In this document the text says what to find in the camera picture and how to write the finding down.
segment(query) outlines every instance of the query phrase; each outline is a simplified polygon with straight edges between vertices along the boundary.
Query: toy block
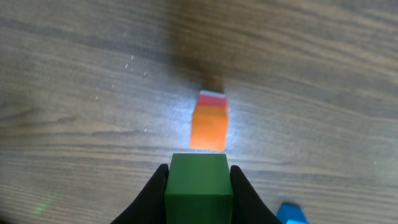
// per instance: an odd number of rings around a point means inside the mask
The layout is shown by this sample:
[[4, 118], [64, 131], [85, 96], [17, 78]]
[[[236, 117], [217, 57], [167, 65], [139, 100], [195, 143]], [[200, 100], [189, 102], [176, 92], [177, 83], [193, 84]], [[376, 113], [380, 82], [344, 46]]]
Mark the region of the toy block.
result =
[[228, 101], [224, 94], [202, 90], [192, 115], [190, 147], [224, 151], [228, 131]]
[[167, 224], [230, 224], [233, 189], [225, 154], [174, 154], [164, 198]]
[[289, 203], [283, 203], [280, 206], [276, 217], [283, 224], [308, 224], [301, 208]]

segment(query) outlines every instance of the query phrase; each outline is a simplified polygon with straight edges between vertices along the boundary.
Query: wooden surface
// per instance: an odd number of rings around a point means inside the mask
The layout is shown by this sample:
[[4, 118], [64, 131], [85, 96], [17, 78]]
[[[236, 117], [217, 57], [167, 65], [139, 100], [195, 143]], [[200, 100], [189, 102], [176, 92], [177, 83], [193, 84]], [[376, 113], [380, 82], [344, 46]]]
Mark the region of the wooden surface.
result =
[[273, 212], [398, 223], [396, 0], [1, 0], [1, 216], [111, 222], [195, 152], [202, 85]]

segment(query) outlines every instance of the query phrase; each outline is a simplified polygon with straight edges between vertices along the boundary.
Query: green cube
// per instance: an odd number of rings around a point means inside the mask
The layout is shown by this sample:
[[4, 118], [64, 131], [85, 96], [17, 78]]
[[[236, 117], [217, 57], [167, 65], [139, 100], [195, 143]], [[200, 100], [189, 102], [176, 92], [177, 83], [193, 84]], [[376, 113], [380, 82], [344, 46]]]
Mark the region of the green cube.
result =
[[231, 224], [225, 154], [174, 154], [164, 198], [167, 224]]

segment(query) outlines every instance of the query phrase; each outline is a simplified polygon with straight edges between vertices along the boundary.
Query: green block front face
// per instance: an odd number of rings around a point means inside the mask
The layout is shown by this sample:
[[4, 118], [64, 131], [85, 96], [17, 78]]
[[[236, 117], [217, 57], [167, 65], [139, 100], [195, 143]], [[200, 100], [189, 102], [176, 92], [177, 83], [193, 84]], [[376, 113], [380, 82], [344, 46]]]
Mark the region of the green block front face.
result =
[[225, 154], [174, 154], [164, 197], [167, 224], [230, 224], [233, 190]]

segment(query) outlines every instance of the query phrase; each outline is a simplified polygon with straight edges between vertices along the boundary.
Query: orange block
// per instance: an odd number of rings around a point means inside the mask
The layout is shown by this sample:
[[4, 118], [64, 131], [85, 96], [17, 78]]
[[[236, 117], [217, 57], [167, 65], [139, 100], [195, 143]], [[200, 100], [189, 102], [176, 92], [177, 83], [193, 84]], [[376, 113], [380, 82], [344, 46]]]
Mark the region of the orange block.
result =
[[190, 147], [224, 151], [227, 130], [227, 108], [196, 105], [192, 116]]

